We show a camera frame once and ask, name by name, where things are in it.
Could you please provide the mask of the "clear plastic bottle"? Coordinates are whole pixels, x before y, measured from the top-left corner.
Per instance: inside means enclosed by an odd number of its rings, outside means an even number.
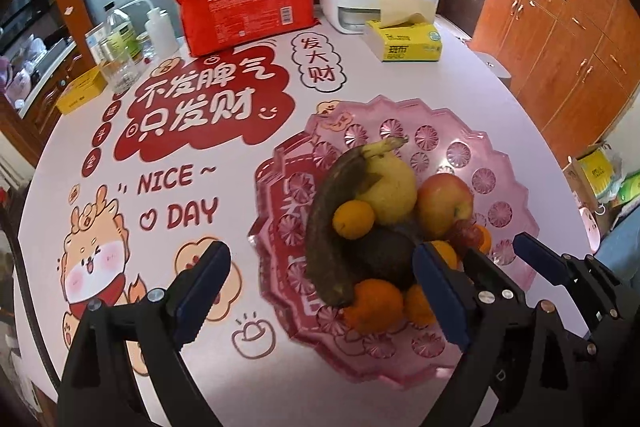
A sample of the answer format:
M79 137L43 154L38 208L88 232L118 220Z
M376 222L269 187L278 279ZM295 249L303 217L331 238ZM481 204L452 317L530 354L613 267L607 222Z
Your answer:
M104 12L106 45L110 57L116 58L127 52L131 60L139 62L143 57L142 47L130 17L113 1L104 5Z

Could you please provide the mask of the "pink plastic fruit plate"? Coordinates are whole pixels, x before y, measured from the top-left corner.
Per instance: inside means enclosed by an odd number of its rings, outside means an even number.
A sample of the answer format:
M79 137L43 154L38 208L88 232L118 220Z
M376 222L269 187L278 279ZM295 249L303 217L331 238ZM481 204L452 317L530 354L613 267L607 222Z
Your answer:
M483 132L420 100L342 102L314 115L255 174L259 288L292 340L350 381L409 388L457 363L412 271L434 242L460 268L476 246L515 283L537 234L527 188Z

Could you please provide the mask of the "clear drinking glass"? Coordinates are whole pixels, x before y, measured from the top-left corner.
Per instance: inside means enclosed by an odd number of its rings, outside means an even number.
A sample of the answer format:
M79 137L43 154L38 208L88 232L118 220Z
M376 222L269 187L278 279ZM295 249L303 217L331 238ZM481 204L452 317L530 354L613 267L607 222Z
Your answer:
M103 61L100 71L107 86L116 95L125 94L140 78L140 72L126 49Z

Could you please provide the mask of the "red apple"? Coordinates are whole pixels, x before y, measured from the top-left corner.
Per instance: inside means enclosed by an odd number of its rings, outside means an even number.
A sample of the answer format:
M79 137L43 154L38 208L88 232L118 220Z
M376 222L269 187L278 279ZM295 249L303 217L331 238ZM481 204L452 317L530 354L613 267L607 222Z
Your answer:
M474 196L457 176L441 172L427 178L419 187L414 215L426 239L441 239L457 221L473 213Z

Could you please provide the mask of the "white squeeze bottle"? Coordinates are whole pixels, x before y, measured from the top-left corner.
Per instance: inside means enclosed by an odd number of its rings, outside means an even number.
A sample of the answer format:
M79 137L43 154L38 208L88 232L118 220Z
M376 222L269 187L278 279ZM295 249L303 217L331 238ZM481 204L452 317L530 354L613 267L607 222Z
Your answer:
M147 8L144 29L138 35L141 43L149 43L155 56L165 60L177 55L180 51L180 43L176 37L174 26L166 10L155 6L151 0L132 0L122 6L127 13L130 8L141 5Z

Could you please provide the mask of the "overripe black banana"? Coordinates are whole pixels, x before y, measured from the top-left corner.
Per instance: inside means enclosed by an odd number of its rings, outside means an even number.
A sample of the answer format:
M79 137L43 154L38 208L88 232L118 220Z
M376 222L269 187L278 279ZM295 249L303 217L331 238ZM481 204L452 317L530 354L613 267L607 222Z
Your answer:
M375 158L392 156L407 140L392 136L359 145L337 157L311 203L305 231L306 275L318 297L334 308L350 306L354 282L342 254L342 244L366 235L376 216L371 204L357 196L381 181L372 173Z

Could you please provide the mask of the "small red hawthorn fruit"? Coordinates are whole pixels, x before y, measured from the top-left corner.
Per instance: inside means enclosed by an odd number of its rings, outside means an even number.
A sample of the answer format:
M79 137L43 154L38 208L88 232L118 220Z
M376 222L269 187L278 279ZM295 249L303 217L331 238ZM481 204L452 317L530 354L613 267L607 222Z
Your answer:
M480 251L480 233L470 220L459 220L448 231L446 241L454 247L457 255L463 258L469 249Z

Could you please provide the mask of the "mandarin with stem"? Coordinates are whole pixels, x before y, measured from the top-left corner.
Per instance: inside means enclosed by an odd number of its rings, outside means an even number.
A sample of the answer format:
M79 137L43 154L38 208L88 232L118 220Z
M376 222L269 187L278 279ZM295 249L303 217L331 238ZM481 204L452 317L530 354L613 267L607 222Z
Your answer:
M427 327L437 322L435 313L419 284L414 284L405 293L404 312L406 319L416 327Z

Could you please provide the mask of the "yellow brown pear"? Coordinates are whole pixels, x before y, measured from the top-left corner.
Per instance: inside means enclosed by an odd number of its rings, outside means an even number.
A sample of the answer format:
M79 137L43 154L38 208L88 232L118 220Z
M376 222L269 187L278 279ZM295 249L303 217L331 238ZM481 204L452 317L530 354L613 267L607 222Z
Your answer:
M380 225L397 225L416 205L418 188L413 170L394 153L367 159L356 199L367 202Z

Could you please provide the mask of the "yellow flat box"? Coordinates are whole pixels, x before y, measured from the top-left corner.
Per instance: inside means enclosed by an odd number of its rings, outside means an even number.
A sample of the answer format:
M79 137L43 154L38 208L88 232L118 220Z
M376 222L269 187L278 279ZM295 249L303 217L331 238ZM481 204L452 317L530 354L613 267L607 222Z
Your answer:
M104 91L106 85L107 82L99 66L93 67L68 84L55 106L62 115L72 113L97 98Z

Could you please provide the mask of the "large orange mandarin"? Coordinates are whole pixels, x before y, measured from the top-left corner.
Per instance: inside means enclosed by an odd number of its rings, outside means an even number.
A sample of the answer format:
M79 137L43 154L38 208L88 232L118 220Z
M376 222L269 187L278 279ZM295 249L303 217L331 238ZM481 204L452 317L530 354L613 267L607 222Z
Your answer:
M344 322L360 335L384 334L404 320L404 295L393 284L369 279L354 287L354 301L342 311Z

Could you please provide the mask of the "small kumquat orange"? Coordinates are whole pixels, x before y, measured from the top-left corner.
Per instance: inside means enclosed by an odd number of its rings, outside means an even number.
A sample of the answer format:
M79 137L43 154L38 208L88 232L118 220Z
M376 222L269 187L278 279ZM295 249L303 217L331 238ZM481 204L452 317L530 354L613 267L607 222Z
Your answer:
M335 210L332 218L333 230L343 239L354 241L367 235L375 224L372 207L362 200L352 199Z

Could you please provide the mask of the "white round stool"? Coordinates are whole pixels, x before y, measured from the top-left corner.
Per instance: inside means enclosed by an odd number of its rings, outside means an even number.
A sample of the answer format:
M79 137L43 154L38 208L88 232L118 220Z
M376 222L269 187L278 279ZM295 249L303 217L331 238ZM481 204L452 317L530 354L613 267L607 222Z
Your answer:
M512 75L495 57L488 53L477 51L475 51L475 55L504 84L504 87L506 87L506 89L511 88Z

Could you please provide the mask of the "yellow tissue box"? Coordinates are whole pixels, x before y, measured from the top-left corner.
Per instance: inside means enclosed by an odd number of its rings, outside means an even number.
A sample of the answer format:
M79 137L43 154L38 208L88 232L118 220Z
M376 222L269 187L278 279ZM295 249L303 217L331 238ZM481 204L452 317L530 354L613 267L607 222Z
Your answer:
M381 62L438 62L435 10L434 0L381 0L380 19L367 21L362 38Z

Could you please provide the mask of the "cardboard box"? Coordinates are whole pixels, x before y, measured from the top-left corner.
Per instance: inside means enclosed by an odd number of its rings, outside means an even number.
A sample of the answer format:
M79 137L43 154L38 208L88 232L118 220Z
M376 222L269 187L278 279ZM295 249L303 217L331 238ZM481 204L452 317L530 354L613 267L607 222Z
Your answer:
M604 233L613 222L612 206L626 176L622 156L606 142L590 145L563 169L579 208L586 208Z

